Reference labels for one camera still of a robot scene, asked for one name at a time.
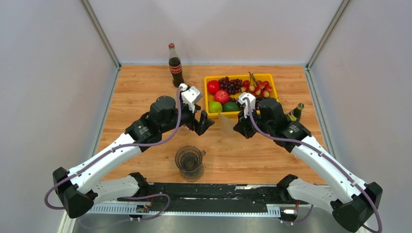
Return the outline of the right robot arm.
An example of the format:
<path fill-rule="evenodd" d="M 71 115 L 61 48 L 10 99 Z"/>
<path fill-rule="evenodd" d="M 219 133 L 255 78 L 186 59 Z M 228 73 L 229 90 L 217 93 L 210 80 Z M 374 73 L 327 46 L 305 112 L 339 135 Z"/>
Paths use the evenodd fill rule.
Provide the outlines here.
<path fill-rule="evenodd" d="M 279 182 L 278 198 L 286 203 L 295 199 L 317 206 L 332 214 L 340 226 L 352 233 L 360 228 L 374 232 L 365 224 L 371 216 L 375 216 L 378 225 L 376 232 L 382 232 L 378 212 L 382 196 L 380 185 L 366 183 L 344 168 L 299 121 L 288 121 L 282 105 L 275 99 L 261 100 L 258 103 L 259 114 L 255 110 L 255 100 L 248 93 L 239 96 L 238 103 L 243 106 L 243 111 L 238 114 L 234 131 L 245 138 L 259 133 L 273 140 L 309 165 L 328 185 L 328 188 L 320 187 L 297 176 L 287 175 Z"/>

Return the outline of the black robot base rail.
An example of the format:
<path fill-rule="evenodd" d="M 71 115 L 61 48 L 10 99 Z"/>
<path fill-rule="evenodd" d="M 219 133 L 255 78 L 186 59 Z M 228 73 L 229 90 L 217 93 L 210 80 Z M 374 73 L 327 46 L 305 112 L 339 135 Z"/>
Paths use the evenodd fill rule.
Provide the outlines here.
<path fill-rule="evenodd" d="M 137 193 L 143 200 L 117 198 L 91 208 L 91 214 L 137 218 L 170 216 L 275 217 L 297 219 L 300 201 L 275 184 L 150 183 Z"/>

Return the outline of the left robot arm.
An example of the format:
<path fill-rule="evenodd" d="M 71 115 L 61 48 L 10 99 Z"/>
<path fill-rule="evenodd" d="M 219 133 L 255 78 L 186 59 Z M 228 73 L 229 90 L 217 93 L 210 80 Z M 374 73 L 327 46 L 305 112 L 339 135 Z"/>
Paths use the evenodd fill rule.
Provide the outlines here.
<path fill-rule="evenodd" d="M 127 127 L 112 144 L 70 169 L 57 168 L 53 173 L 55 191 L 70 218 L 78 218 L 94 205 L 123 197 L 145 200 L 149 194 L 147 182 L 139 173 L 131 173 L 122 179 L 102 182 L 106 174 L 130 158 L 150 147 L 166 143 L 163 133 L 171 131 L 171 137 L 183 125 L 197 135 L 202 135 L 214 124 L 205 111 L 199 120 L 195 118 L 201 109 L 197 102 L 202 94 L 178 93 L 177 100 L 161 96 L 151 104 L 148 112 Z"/>

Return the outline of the grey transparent coffee dripper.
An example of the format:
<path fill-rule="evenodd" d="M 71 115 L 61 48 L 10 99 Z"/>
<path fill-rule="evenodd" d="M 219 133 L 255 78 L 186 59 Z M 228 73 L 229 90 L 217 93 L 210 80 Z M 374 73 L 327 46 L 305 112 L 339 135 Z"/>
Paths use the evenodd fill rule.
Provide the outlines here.
<path fill-rule="evenodd" d="M 184 146 L 175 155 L 175 164 L 184 174 L 195 174 L 202 167 L 206 151 L 194 146 Z"/>

